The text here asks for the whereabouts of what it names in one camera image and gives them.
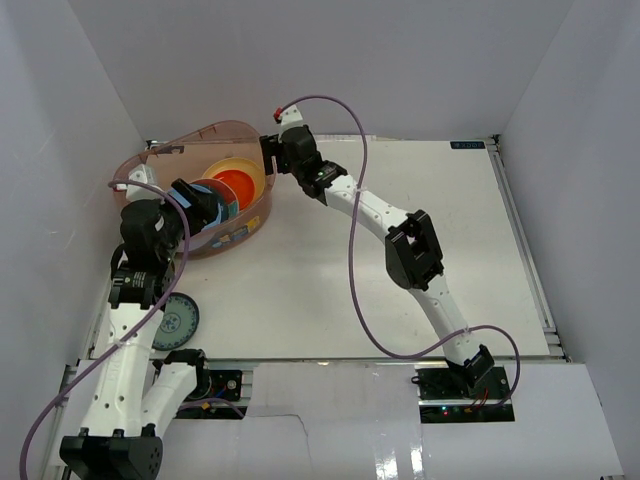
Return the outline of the red plate with teal waves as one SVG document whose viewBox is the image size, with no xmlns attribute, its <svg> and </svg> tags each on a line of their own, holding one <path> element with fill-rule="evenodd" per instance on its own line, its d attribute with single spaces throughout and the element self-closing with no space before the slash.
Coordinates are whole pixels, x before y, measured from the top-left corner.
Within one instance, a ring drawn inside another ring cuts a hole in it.
<svg viewBox="0 0 640 480">
<path fill-rule="evenodd" d="M 211 192 L 221 194 L 229 204 L 229 219 L 235 217 L 239 213 L 238 197 L 235 191 L 223 181 L 213 178 L 202 178 L 195 180 L 194 184 L 206 187 Z"/>
</svg>

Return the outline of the beige plastic plate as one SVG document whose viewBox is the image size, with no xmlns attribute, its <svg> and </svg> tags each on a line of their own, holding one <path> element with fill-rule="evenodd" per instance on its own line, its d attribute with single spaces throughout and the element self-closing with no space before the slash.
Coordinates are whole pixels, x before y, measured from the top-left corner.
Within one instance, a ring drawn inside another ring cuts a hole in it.
<svg viewBox="0 0 640 480">
<path fill-rule="evenodd" d="M 214 178 L 214 176 L 224 170 L 238 169 L 249 174 L 255 184 L 255 194 L 251 205 L 263 194 L 266 186 L 266 175 L 263 167 L 257 163 L 243 157 L 231 157 L 216 162 L 210 166 L 203 174 L 204 178 Z"/>
</svg>

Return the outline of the orange plastic plate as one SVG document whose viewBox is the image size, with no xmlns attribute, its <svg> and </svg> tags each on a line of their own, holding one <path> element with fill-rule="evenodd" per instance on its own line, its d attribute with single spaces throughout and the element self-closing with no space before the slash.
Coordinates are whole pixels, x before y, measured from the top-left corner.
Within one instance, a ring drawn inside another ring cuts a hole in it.
<svg viewBox="0 0 640 480">
<path fill-rule="evenodd" d="M 233 190 L 240 211 L 251 205 L 255 194 L 255 184 L 249 174 L 238 169 L 228 169 L 217 173 L 214 178 Z"/>
</svg>

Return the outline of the light blue plastic plate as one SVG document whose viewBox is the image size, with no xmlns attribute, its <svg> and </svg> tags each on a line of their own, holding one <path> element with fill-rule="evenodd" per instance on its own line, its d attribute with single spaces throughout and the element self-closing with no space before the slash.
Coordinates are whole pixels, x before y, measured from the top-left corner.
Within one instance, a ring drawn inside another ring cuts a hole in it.
<svg viewBox="0 0 640 480">
<path fill-rule="evenodd" d="M 170 188 L 168 193 L 185 211 L 192 234 L 217 226 L 227 218 L 227 205 L 213 187 L 190 183 L 188 190 L 187 196 L 182 187 L 178 190 Z"/>
</svg>

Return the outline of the dark teal ceramic plate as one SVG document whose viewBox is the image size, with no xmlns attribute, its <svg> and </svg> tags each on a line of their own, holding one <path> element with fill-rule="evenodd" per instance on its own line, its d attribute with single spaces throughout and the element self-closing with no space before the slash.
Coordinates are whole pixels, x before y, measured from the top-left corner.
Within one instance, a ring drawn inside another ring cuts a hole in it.
<svg viewBox="0 0 640 480">
<path fill-rule="evenodd" d="M 218 206 L 218 216 L 216 218 L 216 223 L 222 224 L 225 223 L 230 217 L 229 204 L 221 194 L 216 193 L 215 196 Z"/>
</svg>

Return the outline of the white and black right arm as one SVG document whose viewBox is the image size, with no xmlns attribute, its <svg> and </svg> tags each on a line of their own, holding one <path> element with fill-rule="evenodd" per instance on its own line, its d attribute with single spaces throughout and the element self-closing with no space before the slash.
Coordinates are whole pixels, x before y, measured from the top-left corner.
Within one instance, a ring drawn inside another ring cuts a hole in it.
<svg viewBox="0 0 640 480">
<path fill-rule="evenodd" d="M 444 275 L 443 252 L 431 217 L 396 208 L 366 191 L 339 164 L 325 160 L 308 126 L 259 139 L 265 172 L 292 175 L 312 199 L 351 217 L 348 275 L 355 295 L 355 227 L 360 224 L 384 245 L 390 279 L 418 302 L 443 349 L 453 390 L 472 399 L 488 385 L 494 366 L 489 349 L 471 332 Z"/>
</svg>

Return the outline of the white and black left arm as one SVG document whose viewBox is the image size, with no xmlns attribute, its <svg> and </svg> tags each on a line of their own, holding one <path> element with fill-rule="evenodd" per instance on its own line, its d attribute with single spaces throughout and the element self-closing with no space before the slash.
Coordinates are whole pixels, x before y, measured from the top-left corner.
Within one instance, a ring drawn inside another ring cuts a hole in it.
<svg viewBox="0 0 640 480">
<path fill-rule="evenodd" d="M 110 339 L 93 362 L 98 383 L 79 431 L 62 439 L 59 456 L 80 479 L 154 479 L 163 458 L 162 437 L 187 399 L 211 388 L 205 354 L 171 351 L 161 361 L 156 383 L 147 387 L 153 342 L 165 304 L 184 269 L 175 262 L 192 235 L 218 216 L 212 195 L 182 179 L 171 184 L 185 199 L 151 187 L 150 199 L 121 210 L 122 242 L 110 266 Z"/>
</svg>

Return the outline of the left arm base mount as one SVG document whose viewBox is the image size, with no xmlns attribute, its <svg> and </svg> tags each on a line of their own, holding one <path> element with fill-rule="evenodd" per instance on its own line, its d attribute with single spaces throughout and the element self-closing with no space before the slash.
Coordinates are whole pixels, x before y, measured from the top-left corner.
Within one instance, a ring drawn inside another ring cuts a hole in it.
<svg viewBox="0 0 640 480">
<path fill-rule="evenodd" d="M 241 370 L 199 370 L 183 363 L 165 365 L 142 401 L 143 424 L 180 420 L 241 420 Z"/>
</svg>

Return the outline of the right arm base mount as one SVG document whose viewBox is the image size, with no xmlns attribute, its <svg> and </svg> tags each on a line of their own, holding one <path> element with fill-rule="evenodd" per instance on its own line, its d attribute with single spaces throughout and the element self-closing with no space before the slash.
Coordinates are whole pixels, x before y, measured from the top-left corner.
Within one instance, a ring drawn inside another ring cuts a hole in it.
<svg viewBox="0 0 640 480">
<path fill-rule="evenodd" d="M 490 373 L 471 390 L 460 388 L 446 368 L 417 369 L 411 383 L 417 387 L 422 424 L 512 423 L 510 400 L 498 406 L 510 391 L 503 367 Z"/>
</svg>

